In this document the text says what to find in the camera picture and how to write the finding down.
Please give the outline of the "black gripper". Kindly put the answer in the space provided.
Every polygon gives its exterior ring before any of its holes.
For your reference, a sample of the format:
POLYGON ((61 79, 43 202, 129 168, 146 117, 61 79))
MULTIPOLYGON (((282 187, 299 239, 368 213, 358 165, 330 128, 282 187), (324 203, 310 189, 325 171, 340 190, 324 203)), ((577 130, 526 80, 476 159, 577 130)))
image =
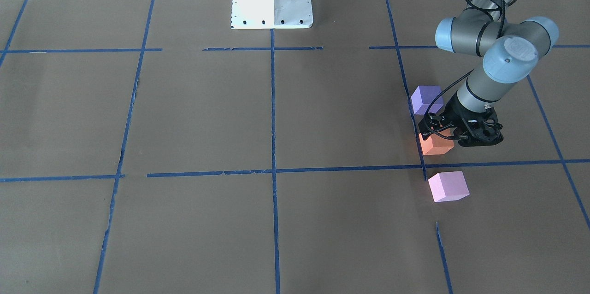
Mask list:
POLYGON ((422 140, 434 135, 457 141, 462 147, 497 145, 504 139, 502 128, 493 107, 484 109, 484 112, 470 111, 459 102, 455 94, 440 115, 427 113, 419 122, 422 140))

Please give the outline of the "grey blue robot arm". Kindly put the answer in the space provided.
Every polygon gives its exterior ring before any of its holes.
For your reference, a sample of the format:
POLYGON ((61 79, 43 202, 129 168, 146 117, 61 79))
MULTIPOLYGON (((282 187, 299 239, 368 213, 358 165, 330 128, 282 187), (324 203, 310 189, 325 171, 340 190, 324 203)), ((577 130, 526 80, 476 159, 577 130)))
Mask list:
POLYGON ((462 147, 493 146, 503 141, 495 111, 518 82, 529 76, 559 39, 559 28, 547 17, 508 23, 507 8, 516 0, 465 0, 457 17, 443 19, 435 33, 445 51, 481 57, 479 66, 453 82, 458 89, 439 115, 426 109, 419 134, 457 141, 462 147))

